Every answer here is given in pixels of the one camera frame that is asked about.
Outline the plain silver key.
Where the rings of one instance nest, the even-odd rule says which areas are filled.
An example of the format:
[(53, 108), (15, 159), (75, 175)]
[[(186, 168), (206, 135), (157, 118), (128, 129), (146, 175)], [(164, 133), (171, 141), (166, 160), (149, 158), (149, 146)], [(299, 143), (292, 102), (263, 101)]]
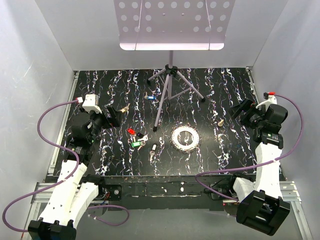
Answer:
[(148, 140), (149, 140), (148, 135), (144, 135), (142, 138), (139, 138), (137, 141), (138, 142), (146, 142)]

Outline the small beige peg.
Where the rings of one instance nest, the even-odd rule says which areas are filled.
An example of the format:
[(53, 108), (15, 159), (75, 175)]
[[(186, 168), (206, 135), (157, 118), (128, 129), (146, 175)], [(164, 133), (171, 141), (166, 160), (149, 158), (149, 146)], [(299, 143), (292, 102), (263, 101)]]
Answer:
[(222, 127), (223, 126), (223, 124), (224, 124), (224, 120), (222, 119), (222, 120), (220, 120), (218, 123), (217, 123), (217, 125), (219, 126), (219, 127)]

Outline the key with red tag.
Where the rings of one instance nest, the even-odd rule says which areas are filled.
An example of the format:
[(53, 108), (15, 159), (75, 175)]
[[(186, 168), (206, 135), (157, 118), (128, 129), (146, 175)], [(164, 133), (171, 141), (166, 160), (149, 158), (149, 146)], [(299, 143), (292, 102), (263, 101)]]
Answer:
[(127, 132), (131, 135), (133, 142), (136, 142), (136, 132), (132, 128), (128, 128)]

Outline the white perforated music stand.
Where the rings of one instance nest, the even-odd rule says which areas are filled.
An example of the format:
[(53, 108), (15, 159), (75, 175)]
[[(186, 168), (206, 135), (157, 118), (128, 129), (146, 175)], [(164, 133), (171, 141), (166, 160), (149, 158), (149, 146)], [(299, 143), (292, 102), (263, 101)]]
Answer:
[(168, 64), (147, 82), (165, 74), (160, 105), (178, 97), (172, 80), (180, 77), (201, 101), (205, 97), (173, 64), (175, 51), (219, 51), (235, 6), (234, 0), (115, 0), (119, 46), (125, 51), (168, 51)]

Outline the key with black tag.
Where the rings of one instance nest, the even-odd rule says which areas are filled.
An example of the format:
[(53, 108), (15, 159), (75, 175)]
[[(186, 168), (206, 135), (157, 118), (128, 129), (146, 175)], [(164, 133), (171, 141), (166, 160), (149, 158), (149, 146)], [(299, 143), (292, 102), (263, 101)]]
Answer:
[(155, 153), (156, 153), (157, 147), (158, 147), (158, 144), (157, 144), (157, 143), (154, 143), (154, 144), (152, 145), (151, 151), (149, 152), (149, 161), (150, 161), (150, 162), (153, 160), (153, 157), (154, 157), (154, 155), (155, 155)]

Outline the key with green tag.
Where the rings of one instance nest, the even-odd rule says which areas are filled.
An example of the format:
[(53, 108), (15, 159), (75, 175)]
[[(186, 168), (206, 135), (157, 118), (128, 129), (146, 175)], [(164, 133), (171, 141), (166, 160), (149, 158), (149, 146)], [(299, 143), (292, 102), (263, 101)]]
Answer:
[(144, 140), (141, 141), (135, 141), (131, 143), (131, 146), (135, 149), (137, 149), (138, 151), (143, 148), (146, 145), (146, 142)]

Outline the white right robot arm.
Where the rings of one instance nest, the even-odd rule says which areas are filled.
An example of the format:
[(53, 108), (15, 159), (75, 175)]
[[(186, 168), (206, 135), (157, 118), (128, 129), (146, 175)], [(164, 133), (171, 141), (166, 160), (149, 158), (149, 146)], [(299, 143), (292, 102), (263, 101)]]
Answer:
[(284, 140), (280, 134), (288, 110), (277, 104), (274, 96), (261, 104), (250, 99), (230, 108), (233, 119), (253, 130), (257, 164), (255, 180), (235, 174), (226, 186), (227, 195), (239, 200), (236, 221), (249, 228), (273, 236), (290, 213), (290, 204), (283, 200), (280, 188), (280, 163)]

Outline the key with yellow tag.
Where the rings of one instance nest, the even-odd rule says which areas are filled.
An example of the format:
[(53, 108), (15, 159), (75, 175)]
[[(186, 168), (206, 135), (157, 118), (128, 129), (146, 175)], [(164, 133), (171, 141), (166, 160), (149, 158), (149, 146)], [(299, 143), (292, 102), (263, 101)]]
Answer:
[(125, 113), (125, 112), (127, 112), (127, 111), (129, 110), (129, 107), (130, 107), (130, 103), (129, 103), (127, 106), (125, 106), (125, 107), (123, 107), (122, 109), (120, 109), (119, 111), (120, 111), (121, 113)]

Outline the key with blue tag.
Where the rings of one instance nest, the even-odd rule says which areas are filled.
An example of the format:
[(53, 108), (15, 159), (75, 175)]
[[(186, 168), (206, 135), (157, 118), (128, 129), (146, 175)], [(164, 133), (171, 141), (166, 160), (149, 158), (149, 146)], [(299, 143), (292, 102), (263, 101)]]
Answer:
[(151, 100), (151, 101), (155, 101), (155, 100), (156, 100), (156, 97), (153, 96), (153, 95), (148, 95), (148, 93), (145, 92), (145, 94), (144, 94), (144, 99), (146, 99), (146, 100)]

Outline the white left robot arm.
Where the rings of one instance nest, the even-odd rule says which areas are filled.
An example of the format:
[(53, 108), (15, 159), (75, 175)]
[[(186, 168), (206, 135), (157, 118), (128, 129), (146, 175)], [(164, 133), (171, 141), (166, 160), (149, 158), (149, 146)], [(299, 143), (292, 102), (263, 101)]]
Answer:
[(57, 186), (38, 220), (30, 221), (28, 233), (33, 240), (74, 240), (77, 226), (90, 202), (106, 196), (106, 187), (98, 176), (83, 177), (93, 156), (94, 143), (104, 129), (121, 126), (122, 115), (128, 107), (108, 114), (98, 107), (83, 107), (71, 119), (67, 151), (61, 164)]

